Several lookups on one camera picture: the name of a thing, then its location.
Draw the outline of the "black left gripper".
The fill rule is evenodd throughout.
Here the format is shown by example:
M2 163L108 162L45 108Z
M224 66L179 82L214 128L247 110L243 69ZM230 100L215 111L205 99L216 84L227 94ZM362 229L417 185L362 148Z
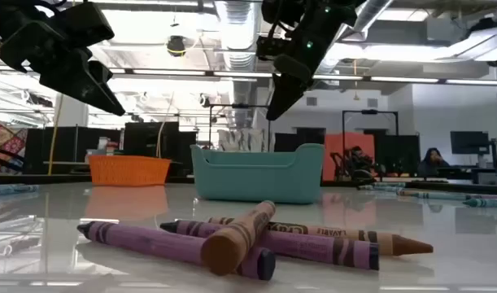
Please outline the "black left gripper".
M24 62L41 73L40 84L105 112L122 116L124 108L107 82L113 73L90 60L87 46L115 36L94 2L62 11L62 18L0 20L0 59L16 71Z

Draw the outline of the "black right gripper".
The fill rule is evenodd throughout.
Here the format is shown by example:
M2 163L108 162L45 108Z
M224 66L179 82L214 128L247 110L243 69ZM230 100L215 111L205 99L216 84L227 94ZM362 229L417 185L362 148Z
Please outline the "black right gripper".
M277 120L312 86L339 28L356 22L357 7L356 0L263 0L263 19L272 27L260 38L260 58L283 73L272 75L267 120Z

